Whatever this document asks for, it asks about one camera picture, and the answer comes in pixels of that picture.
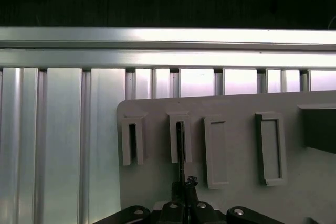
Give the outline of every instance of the metal frame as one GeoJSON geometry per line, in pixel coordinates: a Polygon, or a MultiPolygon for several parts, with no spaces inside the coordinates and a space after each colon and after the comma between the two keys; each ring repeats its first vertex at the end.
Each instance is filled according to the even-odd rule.
{"type": "Polygon", "coordinates": [[[334,31],[5,27],[0,48],[2,67],[336,67],[334,31]]]}
{"type": "Polygon", "coordinates": [[[335,50],[336,33],[306,30],[3,27],[0,47],[335,50]]]}
{"type": "MultiPolygon", "coordinates": [[[[54,114],[60,113],[57,106],[53,105],[57,105],[58,100],[65,99],[61,96],[61,91],[64,91],[65,88],[72,90],[81,86],[82,97],[80,98],[80,94],[77,92],[71,100],[73,104],[77,104],[79,101],[82,103],[81,108],[76,107],[77,116],[74,120],[79,123],[78,113],[80,111],[81,127],[88,130],[79,132],[79,129],[76,129],[76,136],[81,135],[82,139],[80,144],[78,140],[72,143],[76,148],[69,150],[76,151],[76,160],[72,160],[71,155],[67,155],[72,162],[72,167],[76,170],[76,177],[80,180],[78,186],[75,180],[71,181],[71,185],[73,189],[78,187],[79,191],[69,193],[67,188],[63,188],[64,190],[57,195],[58,198],[55,196],[54,202],[61,202],[63,195],[71,196],[73,202],[78,197],[77,209],[74,207],[75,203],[71,205],[72,207],[62,205],[67,209],[67,215],[64,216],[70,222],[90,224],[120,210],[117,130],[111,125],[116,126],[116,108],[125,98],[145,99],[204,95],[206,85],[210,87],[206,89],[206,95],[235,94],[234,77],[245,73],[245,69],[267,69],[267,71],[276,69],[280,79],[282,76],[280,70],[295,69],[297,77],[300,77],[298,70],[308,70],[306,76],[303,74],[305,78],[302,78],[302,81],[307,81],[307,84],[303,86],[310,89],[310,70],[336,69],[335,52],[336,32],[334,31],[0,28],[0,67],[6,74],[5,78],[0,81],[2,84],[0,91],[3,93],[0,98],[9,101],[9,107],[2,111],[2,117],[7,120],[8,113],[12,117],[16,116],[13,114],[16,108],[13,102],[16,103],[16,100],[13,100],[12,97],[21,96],[12,89],[16,87],[15,85],[23,85],[22,125],[26,126],[25,122],[32,117],[38,118],[29,124],[30,128],[17,129],[18,119],[16,116],[16,121],[13,124],[16,128],[9,132],[1,132],[2,139],[9,137],[9,139],[15,140],[8,147],[11,148],[9,151],[14,153],[12,155],[14,158],[20,155],[21,159],[23,157],[23,161],[29,161],[27,164],[30,165],[29,172],[27,168],[25,173],[34,177],[20,177],[19,170],[11,172],[5,166],[0,169],[0,175],[9,175],[8,179],[0,179],[0,185],[5,184],[12,187],[12,180],[20,183],[20,200],[29,202],[28,206],[25,206],[29,207],[29,210],[18,215],[18,224],[32,223],[33,219],[34,223],[43,223],[43,220],[48,220],[47,224],[53,224],[58,221],[55,212],[49,211],[53,206],[49,205],[49,207],[43,208],[46,207],[43,198],[53,198],[54,189],[44,187],[40,175],[42,175],[41,171],[45,169],[44,165],[53,165],[52,162],[48,163],[48,158],[56,156],[52,151],[49,151],[51,155],[45,156],[45,146],[42,146],[43,136],[48,133],[50,140],[57,136],[52,138],[52,125],[46,127],[45,120],[42,119],[46,116],[44,115],[46,113],[45,104],[49,104],[49,111],[54,110],[54,114]],[[52,84],[49,80],[50,76],[48,77],[45,72],[39,72],[39,70],[47,68],[77,68],[77,70],[73,69],[70,72],[78,71],[81,74],[78,73],[75,81],[69,82],[67,76],[64,76],[68,69],[52,70],[54,71],[52,83],[55,84],[54,87],[59,89],[57,94],[60,97],[57,99],[57,96],[55,98],[47,96],[48,89],[43,89],[46,88],[48,82],[49,85],[52,84]],[[80,69],[90,69],[91,71],[85,72],[80,69]],[[135,72],[128,73],[127,69],[135,69],[135,72]],[[180,72],[170,73],[171,69],[180,69],[180,72]],[[200,74],[197,69],[211,70],[202,71],[200,74]],[[23,84],[21,81],[15,82],[15,78],[8,75],[9,72],[21,73],[22,71],[24,73],[23,84]],[[206,75],[206,78],[202,77],[204,83],[198,83],[199,85],[195,89],[188,90],[190,88],[189,79],[197,79],[203,75],[206,75]],[[131,83],[126,81],[126,77],[131,79],[131,83]],[[27,103],[32,106],[28,108],[25,105],[27,103]],[[30,142],[26,141],[25,144],[36,150],[35,159],[34,155],[30,156],[32,153],[29,148],[24,149],[25,153],[19,154],[16,146],[17,132],[30,137],[30,142]],[[31,200],[32,191],[35,197],[34,202],[31,200]]],[[[319,72],[312,71],[313,76],[314,74],[318,75],[319,72]]],[[[253,83],[241,81],[240,85],[244,85],[244,90],[247,90],[246,87],[255,90],[256,81],[253,83]]],[[[291,78],[287,80],[286,84],[290,84],[290,81],[291,78]]],[[[71,115],[72,112],[65,111],[64,113],[71,115]]],[[[64,122],[58,122],[58,126],[65,129],[66,125],[62,123],[64,122]]],[[[11,125],[11,122],[2,124],[2,127],[8,124],[11,125]]],[[[63,136],[62,134],[65,133],[60,130],[58,134],[63,136]]],[[[18,161],[11,159],[11,157],[5,155],[3,160],[11,164],[8,167],[17,167],[18,161]]],[[[0,193],[0,201],[12,198],[12,196],[17,197],[16,193],[14,188],[9,191],[9,194],[0,193]]],[[[15,205],[10,207],[13,210],[11,212],[16,215],[18,207],[21,206],[17,207],[15,202],[15,205]]]]}

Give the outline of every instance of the metal screw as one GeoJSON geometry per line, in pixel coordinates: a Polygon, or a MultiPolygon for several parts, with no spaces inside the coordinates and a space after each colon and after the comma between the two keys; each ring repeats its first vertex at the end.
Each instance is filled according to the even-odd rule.
{"type": "Polygon", "coordinates": [[[234,210],[234,213],[237,214],[237,215],[243,215],[244,211],[242,211],[241,209],[237,208],[237,209],[234,210]]]}
{"type": "Polygon", "coordinates": [[[203,202],[198,203],[197,206],[200,208],[206,208],[206,204],[203,202]]]}
{"type": "Polygon", "coordinates": [[[143,211],[142,210],[137,210],[137,211],[135,211],[134,212],[136,215],[141,215],[141,214],[143,214],[143,211]]]}

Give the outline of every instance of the corrugated metal panel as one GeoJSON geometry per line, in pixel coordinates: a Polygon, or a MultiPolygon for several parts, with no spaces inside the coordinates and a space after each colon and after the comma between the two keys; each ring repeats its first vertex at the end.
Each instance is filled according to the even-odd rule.
{"type": "Polygon", "coordinates": [[[117,117],[125,100],[125,69],[92,69],[90,93],[89,216],[94,223],[120,210],[117,117]]]}
{"type": "Polygon", "coordinates": [[[78,223],[81,69],[48,69],[43,223],[78,223]]]}
{"type": "Polygon", "coordinates": [[[0,50],[0,224],[92,224],[118,211],[125,99],[336,90],[336,33],[75,30],[0,28],[0,46],[20,48],[0,50]]]}
{"type": "Polygon", "coordinates": [[[0,138],[0,223],[17,223],[21,92],[23,71],[5,68],[0,138]]]}

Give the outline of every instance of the gray plastic board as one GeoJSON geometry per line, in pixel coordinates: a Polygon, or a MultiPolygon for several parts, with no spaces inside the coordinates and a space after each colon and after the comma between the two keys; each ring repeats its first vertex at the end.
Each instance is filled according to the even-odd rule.
{"type": "Polygon", "coordinates": [[[121,206],[170,200],[179,171],[176,123],[184,122],[186,177],[198,177],[200,200],[284,223],[336,223],[334,108],[335,91],[123,101],[121,206]]]}

